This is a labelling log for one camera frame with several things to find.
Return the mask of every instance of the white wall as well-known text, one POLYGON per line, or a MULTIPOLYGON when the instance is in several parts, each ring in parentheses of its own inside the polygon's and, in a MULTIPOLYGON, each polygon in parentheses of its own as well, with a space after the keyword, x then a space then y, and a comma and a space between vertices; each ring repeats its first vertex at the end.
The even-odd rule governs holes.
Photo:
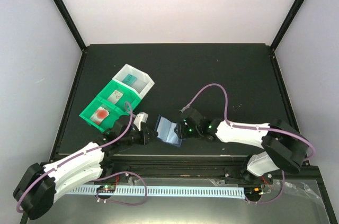
POLYGON ((81 52, 52 0, 0 8, 0 222, 19 223, 12 193, 48 160, 81 52))
POLYGON ((339 0, 305 0, 277 49, 301 132, 339 218, 339 0))
POLYGON ((86 44, 271 44, 294 0, 64 0, 86 44))

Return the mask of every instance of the small card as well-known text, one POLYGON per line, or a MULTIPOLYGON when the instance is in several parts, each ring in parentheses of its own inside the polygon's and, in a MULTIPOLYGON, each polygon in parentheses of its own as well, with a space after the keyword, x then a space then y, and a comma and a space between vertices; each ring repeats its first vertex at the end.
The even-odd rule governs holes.
POLYGON ((100 125, 100 123, 110 115, 110 112, 108 112, 103 107, 99 107, 94 114, 90 117, 90 120, 94 122, 97 125, 100 125))
POLYGON ((119 92, 118 90, 114 90, 114 92, 108 97, 107 100, 115 105, 122 96, 123 93, 119 92))
POLYGON ((123 79, 123 83, 125 85, 131 86, 135 81, 137 80, 137 78, 131 74, 128 74, 124 79, 123 79))

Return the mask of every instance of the black tabletop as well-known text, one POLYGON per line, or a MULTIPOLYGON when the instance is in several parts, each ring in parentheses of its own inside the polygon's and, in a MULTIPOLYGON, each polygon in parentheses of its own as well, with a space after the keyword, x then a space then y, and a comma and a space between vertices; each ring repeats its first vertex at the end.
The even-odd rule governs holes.
MULTIPOLYGON (((88 48, 59 154, 71 154, 97 138, 100 132, 79 114, 124 64, 146 72, 155 82, 135 110, 148 113, 148 124, 153 128, 159 115, 178 121, 179 110, 209 83, 225 87, 232 121, 287 121, 265 44, 93 44, 88 48)), ((224 101, 222 91, 211 87, 192 106, 208 117, 222 118, 224 101)), ((121 149, 120 154, 220 156, 259 152, 240 144, 187 139, 180 148, 159 140, 121 149)))

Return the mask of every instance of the black frame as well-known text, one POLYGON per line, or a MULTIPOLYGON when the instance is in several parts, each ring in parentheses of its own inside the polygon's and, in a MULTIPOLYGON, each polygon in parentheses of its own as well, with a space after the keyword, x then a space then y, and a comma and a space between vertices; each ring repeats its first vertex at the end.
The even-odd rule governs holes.
MULTIPOLYGON (((87 56, 87 47, 80 35, 80 33, 77 30, 77 27, 75 25, 75 23, 73 22, 70 14, 67 11, 67 8, 65 6, 65 4, 63 3, 63 0, 54 0, 55 4, 57 5, 61 15, 63 16, 66 24, 68 25, 72 35, 74 36, 75 40, 77 41, 81 51, 82 51, 82 56, 78 65, 78 69, 74 78, 74 82, 70 91, 70 95, 65 107, 65 111, 63 114, 63 118, 61 120, 61 124, 56 136, 56 140, 55 140, 55 144, 53 146, 52 149, 52 153, 50 155, 50 161, 56 161, 59 160, 61 158, 63 158, 64 156, 59 155, 58 152, 58 146, 61 143, 61 139, 63 137, 64 134, 64 130, 65 130, 65 126, 68 120, 68 116, 69 116, 69 111, 72 107, 72 103, 74 100, 74 96, 75 96, 75 92, 77 90, 77 85, 80 79, 80 75, 84 66, 84 62, 87 56)), ((271 46, 269 47, 269 56, 271 59, 271 63, 272 63, 272 68, 274 70, 275 73, 275 77, 276 77, 276 81, 281 93, 281 97, 283 99, 283 103, 284 103, 284 107, 286 110, 286 114, 288 116, 288 120, 290 125, 295 128, 297 131, 299 131, 298 125, 297 125, 297 121, 290 103, 290 99, 288 97, 288 93, 280 72, 280 68, 279 68, 279 64, 276 60, 276 55, 275 55, 275 50, 278 47, 279 43, 281 42, 283 36, 285 35, 285 33, 288 30, 288 27, 290 26, 291 22, 293 21, 293 19, 295 18, 297 12, 299 11, 300 7, 302 6, 304 0, 295 0, 290 11, 288 12, 286 18, 284 19, 279 31, 277 32, 271 46)), ((122 158, 119 156, 116 156, 116 161, 117 163, 120 163, 121 165, 128 165, 128 166, 133 166, 136 162, 135 162, 135 157, 130 156, 128 158, 128 160, 126 160, 126 158, 122 158)), ((209 166, 211 165, 223 165, 223 166, 229 166, 229 165, 241 165, 241 163, 243 163, 243 161, 245 160, 245 158, 243 157, 239 157, 239 158, 232 158, 228 161, 225 160, 225 158, 219 158, 219 157, 214 157, 213 160, 209 159, 208 162, 206 161, 205 157, 176 157, 175 160, 169 159, 168 157, 140 157, 138 156, 138 166, 144 166, 147 167, 147 165, 151 164, 151 163, 157 163, 157 166, 159 166, 159 168, 166 166, 167 164, 171 163, 172 167, 180 167, 183 165, 185 166, 199 166, 199 167, 204 167, 206 169, 208 169, 209 166)), ((194 170, 192 171, 192 174, 194 175, 194 173, 201 175, 201 169, 199 168, 199 170, 194 170)), ((168 174, 175 176, 175 171, 173 173, 173 170, 171 170, 168 174)), ((218 172, 216 172, 215 174, 209 173, 206 174, 209 177, 213 177, 214 175, 217 175, 220 177, 221 174, 219 174, 218 172)), ((280 177, 280 172, 273 172, 272 173, 273 178, 276 176, 276 178, 280 177)), ((310 166, 310 164, 304 163, 301 172, 298 175, 286 175, 287 179, 296 179, 296 180, 300 180, 300 179, 305 179, 305 180, 316 180, 321 196, 323 198, 325 207, 326 207, 326 212, 328 214, 328 217, 330 219, 330 222, 335 224, 338 223, 336 220, 336 216, 334 214, 331 202, 329 200, 328 197, 328 193, 326 191, 326 187, 324 184, 324 181, 322 179, 320 170, 318 167, 316 166, 310 166)), ((26 214, 23 215, 21 222, 22 224, 27 223, 28 220, 28 216, 26 214)))

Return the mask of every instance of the purple cable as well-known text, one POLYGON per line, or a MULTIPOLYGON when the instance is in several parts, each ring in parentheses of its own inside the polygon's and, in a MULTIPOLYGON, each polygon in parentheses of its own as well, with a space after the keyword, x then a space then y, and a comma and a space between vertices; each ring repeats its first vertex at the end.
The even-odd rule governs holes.
MULTIPOLYGON (((208 88, 208 87, 210 87, 210 86, 218 86, 218 87, 223 91, 224 96, 225 96, 224 119, 225 119, 225 122, 226 122, 229 126, 231 126, 231 122, 227 119, 227 108, 228 108, 228 97, 227 97, 227 93, 226 93, 225 88, 224 88, 222 85, 217 84, 217 83, 208 84, 208 85, 204 86, 202 89, 200 89, 200 91, 198 91, 198 93, 193 97, 193 99, 189 102, 189 104, 187 104, 181 111, 183 112, 183 111, 185 111, 186 109, 188 109, 188 108, 191 106, 191 104, 195 101, 195 99, 196 99, 196 98, 197 98, 197 97, 198 97, 198 96, 199 96, 206 88, 208 88)), ((311 159, 311 158, 315 155, 315 153, 316 153, 316 149, 314 148, 314 146, 313 146, 309 141, 307 141, 305 138, 303 138, 303 137, 301 137, 301 136, 299 136, 299 135, 296 135, 296 134, 291 133, 291 132, 288 132, 288 131, 279 130, 279 129, 273 129, 273 128, 261 128, 261 127, 256 128, 256 127, 250 127, 250 126, 238 126, 238 125, 235 125, 235 124, 233 124, 232 126, 233 126, 234 128, 239 128, 239 129, 272 131, 272 132, 277 132, 277 133, 285 134, 285 135, 291 136, 291 137, 293 137, 293 138, 295 138, 295 139, 298 139, 298 140, 300 140, 301 142, 307 144, 307 146, 308 146, 309 148, 311 148, 311 150, 312 150, 312 154, 311 154, 309 157, 305 158, 304 161, 311 159)))
MULTIPOLYGON (((117 176, 117 175, 122 175, 122 174, 130 174, 130 175, 134 175, 134 176, 136 176, 137 178, 139 178, 139 179, 141 180, 141 182, 143 183, 143 185, 144 185, 144 187, 145 187, 145 196, 144 196, 144 198, 143 198, 139 203, 135 203, 135 204, 124 203, 124 202, 120 202, 120 201, 116 201, 116 200, 109 200, 109 199, 106 199, 106 202, 111 202, 111 203, 116 203, 116 204, 127 205, 127 206, 129 206, 129 207, 136 207, 136 206, 138 206, 138 205, 141 205, 141 204, 145 203, 146 200, 147 200, 147 186, 146 186, 145 181, 144 181, 138 174, 136 174, 136 173, 133 173, 133 172, 130 172, 130 171, 123 171, 123 172, 118 172, 118 173, 109 175, 109 176, 107 176, 107 177, 99 178, 99 179, 96 179, 96 180, 93 180, 93 181, 94 181, 94 182, 103 181, 103 180, 106 180, 106 179, 115 177, 115 176, 117 176)), ((98 192, 96 193, 96 198, 97 198, 98 200, 105 201, 104 199, 100 199, 100 198, 99 198, 99 192, 100 192, 100 191, 98 191, 98 192)))
MULTIPOLYGON (((193 99, 181 110, 181 112, 185 111, 186 109, 188 109, 191 104, 195 101, 195 99, 208 87, 210 86, 218 86, 222 92, 224 93, 224 96, 225 96, 225 109, 224 109, 224 119, 225 119, 225 122, 231 126, 231 122, 227 119, 227 108, 228 108, 228 97, 227 97, 227 93, 226 93, 226 90, 225 88, 220 85, 220 84, 217 84, 217 83, 212 83, 212 84, 208 84, 206 86, 204 86, 202 89, 200 89, 200 91, 198 91, 198 93, 193 97, 193 99)), ((288 131, 284 131, 284 130, 279 130, 279 129, 273 129, 273 128, 262 128, 262 127, 259 127, 259 128, 255 128, 255 127, 250 127, 250 126, 238 126, 238 125, 235 125, 233 124, 232 125, 234 128, 239 128, 239 129, 247 129, 247 130, 264 130, 264 131, 272 131, 272 132, 276 132, 276 133, 281 133, 281 134, 285 134, 287 136, 290 136, 290 137, 293 137, 295 139, 298 139, 300 140, 301 142, 307 144, 307 146, 309 148, 311 148, 312 150, 312 154, 305 158, 304 161, 306 160, 309 160, 311 159, 312 157, 314 157, 314 155, 316 154, 316 149, 315 147, 309 142, 307 141, 305 138, 299 136, 299 135, 296 135, 294 133, 291 133, 291 132, 288 132, 288 131)), ((281 197, 281 195, 283 194, 284 192, 284 189, 285 189, 285 172, 282 170, 281 171, 282 173, 282 186, 281 186, 281 191, 280 193, 272 200, 269 200, 267 202, 252 202, 250 200, 248 200, 248 198, 245 196, 245 199, 249 202, 249 203, 256 203, 256 204, 268 204, 268 203, 272 203, 274 201, 276 201, 278 198, 281 197)))
MULTIPOLYGON (((120 134, 120 135, 119 135, 117 138, 115 138, 114 140, 112 140, 112 141, 110 141, 110 142, 108 142, 108 143, 106 143, 106 144, 103 144, 102 146, 94 147, 94 148, 92 148, 92 149, 87 150, 87 151, 86 151, 87 153, 90 153, 90 152, 92 152, 92 151, 95 151, 95 150, 104 148, 104 147, 106 147, 106 146, 109 146, 109 145, 111 145, 111 144, 117 142, 119 139, 121 139, 121 138, 126 134, 126 132, 129 130, 129 128, 130 128, 130 126, 131 126, 131 124, 132 124, 132 120, 133 120, 133 117, 132 117, 132 115, 131 115, 131 114, 133 114, 132 106, 131 106, 131 104, 130 104, 128 101, 125 102, 125 109, 127 109, 127 106, 128 106, 128 108, 129 108, 129 111, 128 111, 128 112, 130 113, 130 118, 129 118, 128 125, 127 125, 126 129, 123 131, 123 133, 120 134)), ((78 154, 72 156, 71 158, 69 158, 69 159, 67 159, 67 160, 65 160, 65 161, 63 161, 63 162, 61 162, 57 167, 60 168, 60 167, 62 167, 64 164, 70 162, 71 160, 73 160, 73 159, 75 159, 75 158, 77 158, 77 157, 79 157, 79 156, 81 156, 81 155, 84 155, 84 152, 78 153, 78 154)), ((24 199, 24 198, 27 196, 27 194, 31 191, 31 189, 32 189, 37 183, 39 183, 43 178, 45 178, 48 174, 50 174, 50 173, 53 172, 53 171, 56 171, 56 169, 55 169, 55 168, 52 168, 51 170, 49 170, 49 171, 47 171, 46 173, 44 173, 44 174, 42 174, 41 176, 39 176, 39 177, 38 177, 38 178, 37 178, 30 186, 28 186, 28 188, 24 191, 24 193, 22 193, 21 197, 19 198, 19 200, 18 200, 18 202, 17 202, 17 204, 16 204, 16 211, 17 211, 18 213, 23 213, 23 212, 24 212, 23 210, 20 209, 20 205, 21 205, 23 199, 24 199)))
POLYGON ((18 200, 17 204, 16 204, 16 211, 18 213, 23 213, 24 211, 20 209, 20 205, 23 201, 23 199, 25 198, 25 196, 31 191, 31 189, 37 184, 39 183, 44 177, 46 177, 49 173, 55 171, 54 168, 52 168, 51 170, 47 171, 46 173, 42 174, 41 176, 39 176, 38 179, 36 179, 34 182, 32 182, 32 184, 30 186, 28 186, 28 188, 24 191, 24 193, 22 193, 22 196, 20 197, 20 199, 18 200))

